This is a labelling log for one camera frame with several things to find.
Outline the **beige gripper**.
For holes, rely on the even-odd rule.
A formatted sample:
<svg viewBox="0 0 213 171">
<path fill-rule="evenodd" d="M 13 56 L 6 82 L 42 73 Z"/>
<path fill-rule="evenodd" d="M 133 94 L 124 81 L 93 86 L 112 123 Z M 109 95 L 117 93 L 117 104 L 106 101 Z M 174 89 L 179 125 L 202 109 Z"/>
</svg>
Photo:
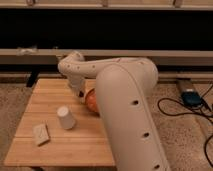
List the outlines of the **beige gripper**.
<svg viewBox="0 0 213 171">
<path fill-rule="evenodd" d="M 80 98 L 85 95 L 85 78 L 81 76 L 71 76 L 68 78 L 69 87 Z"/>
</svg>

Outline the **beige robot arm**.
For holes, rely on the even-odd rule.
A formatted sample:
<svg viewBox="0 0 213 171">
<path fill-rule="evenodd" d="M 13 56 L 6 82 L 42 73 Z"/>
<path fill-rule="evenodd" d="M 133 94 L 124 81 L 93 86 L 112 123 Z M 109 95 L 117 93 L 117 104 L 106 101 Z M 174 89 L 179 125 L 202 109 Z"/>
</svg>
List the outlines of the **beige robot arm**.
<svg viewBox="0 0 213 171">
<path fill-rule="evenodd" d="M 60 60 L 58 70 L 76 94 L 95 80 L 95 95 L 118 171 L 171 171 L 147 102 L 158 81 L 148 58 L 87 61 L 77 52 Z"/>
</svg>

